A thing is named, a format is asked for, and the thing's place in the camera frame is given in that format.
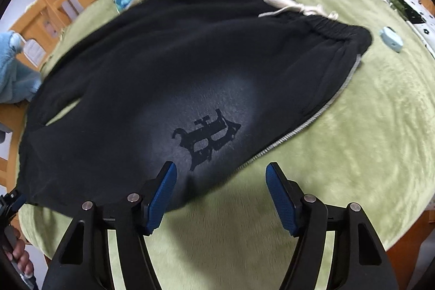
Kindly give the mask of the left hand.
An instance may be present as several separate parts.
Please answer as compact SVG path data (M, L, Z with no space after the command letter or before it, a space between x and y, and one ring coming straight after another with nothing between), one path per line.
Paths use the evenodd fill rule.
M9 261L15 261L18 268L27 277L32 277L34 275L34 265L29 258L29 253L25 250L25 243L21 239L21 233L13 226L9 226L8 233L13 235L15 244L13 246L13 252L9 252L7 248L3 247L6 256Z

